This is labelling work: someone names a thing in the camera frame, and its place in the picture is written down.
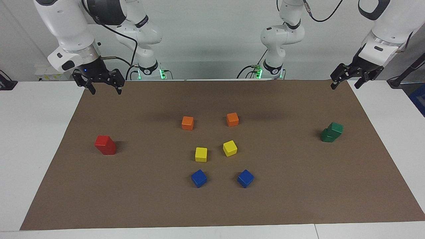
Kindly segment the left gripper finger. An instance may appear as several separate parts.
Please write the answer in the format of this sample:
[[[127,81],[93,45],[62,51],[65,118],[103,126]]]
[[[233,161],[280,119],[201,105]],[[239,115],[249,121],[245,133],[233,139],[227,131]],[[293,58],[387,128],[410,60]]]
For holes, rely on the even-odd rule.
[[[331,73],[331,89],[335,90],[341,82],[346,80],[347,66],[345,64],[339,64],[335,70]]]
[[[369,81],[369,74],[362,74],[362,76],[355,83],[355,88],[359,89],[363,84]]]

